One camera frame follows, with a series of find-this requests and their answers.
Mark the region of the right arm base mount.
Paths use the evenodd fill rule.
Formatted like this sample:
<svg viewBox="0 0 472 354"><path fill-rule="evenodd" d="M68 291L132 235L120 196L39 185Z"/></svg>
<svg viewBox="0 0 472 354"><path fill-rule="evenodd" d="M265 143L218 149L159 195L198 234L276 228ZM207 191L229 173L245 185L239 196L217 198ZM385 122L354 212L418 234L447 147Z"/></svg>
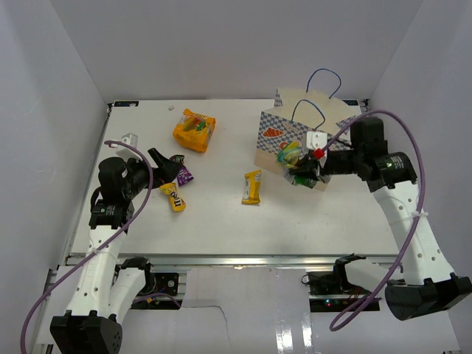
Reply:
<svg viewBox="0 0 472 354"><path fill-rule="evenodd" d="M340 313L369 295L369 291L356 285L344 287L332 271L308 272L300 282L308 288L311 313Z"/></svg>

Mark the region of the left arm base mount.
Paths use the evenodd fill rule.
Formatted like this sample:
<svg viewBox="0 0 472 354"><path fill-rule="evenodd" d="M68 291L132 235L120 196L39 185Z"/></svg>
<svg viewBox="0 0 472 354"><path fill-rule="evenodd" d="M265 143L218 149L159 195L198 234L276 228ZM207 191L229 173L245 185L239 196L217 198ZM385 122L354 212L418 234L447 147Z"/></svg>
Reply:
<svg viewBox="0 0 472 354"><path fill-rule="evenodd" d="M176 296L178 294L178 284L178 273L150 273L144 288L138 295L147 296L154 293L163 293Z"/></svg>

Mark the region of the green fox's candy bag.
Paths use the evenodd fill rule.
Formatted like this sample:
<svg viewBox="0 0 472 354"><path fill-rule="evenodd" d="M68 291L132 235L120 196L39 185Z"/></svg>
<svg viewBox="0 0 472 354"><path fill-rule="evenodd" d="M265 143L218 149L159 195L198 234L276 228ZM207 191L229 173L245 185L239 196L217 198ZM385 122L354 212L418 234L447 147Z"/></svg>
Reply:
<svg viewBox="0 0 472 354"><path fill-rule="evenodd" d="M283 169L284 178L295 186L303 186L313 189L316 184L302 184L301 173L295 173L296 163L306 154L309 154L298 142L290 142L283 146L277 154L276 161Z"/></svg>

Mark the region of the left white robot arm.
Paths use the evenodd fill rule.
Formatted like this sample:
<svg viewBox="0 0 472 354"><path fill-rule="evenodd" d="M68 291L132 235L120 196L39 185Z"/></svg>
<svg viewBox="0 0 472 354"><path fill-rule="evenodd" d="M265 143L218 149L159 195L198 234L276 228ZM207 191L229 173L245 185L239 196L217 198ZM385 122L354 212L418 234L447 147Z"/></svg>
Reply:
<svg viewBox="0 0 472 354"><path fill-rule="evenodd" d="M177 178L183 165L148 151L151 167L132 148L128 156L109 157L98 165L99 187L91 199L88 251L80 277L62 316L52 318L49 330L61 353L118 353L122 321L139 294L156 285L145 257L118 265L119 252L138 210L133 199Z"/></svg>

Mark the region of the yellow snack bar packet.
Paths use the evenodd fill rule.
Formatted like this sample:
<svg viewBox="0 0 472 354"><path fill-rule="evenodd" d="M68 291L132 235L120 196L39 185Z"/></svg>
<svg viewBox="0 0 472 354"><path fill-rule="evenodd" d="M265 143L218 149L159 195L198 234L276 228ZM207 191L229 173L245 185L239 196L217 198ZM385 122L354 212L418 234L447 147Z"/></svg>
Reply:
<svg viewBox="0 0 472 354"><path fill-rule="evenodd" d="M246 186L242 204L253 205L260 203L260 184L262 170L255 170L244 175Z"/></svg>

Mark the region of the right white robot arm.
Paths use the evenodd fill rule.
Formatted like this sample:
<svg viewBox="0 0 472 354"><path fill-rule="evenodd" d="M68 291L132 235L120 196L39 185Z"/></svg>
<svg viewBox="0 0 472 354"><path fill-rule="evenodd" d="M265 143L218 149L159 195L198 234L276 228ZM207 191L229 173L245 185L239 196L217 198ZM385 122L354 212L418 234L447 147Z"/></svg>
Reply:
<svg viewBox="0 0 472 354"><path fill-rule="evenodd" d="M328 139L326 133L305 133L304 156L290 174L313 182L336 175L358 176L383 211L399 252L390 268L357 254L337 259L334 288L342 294L357 287L367 291L348 307L354 315L377 296L385 299L392 315L401 321L452 308L471 294L471 280L456 275L436 241L423 209L424 172L416 171L405 153L389 152L381 119L359 119L349 130L346 150L329 150L327 146L337 139Z"/></svg>

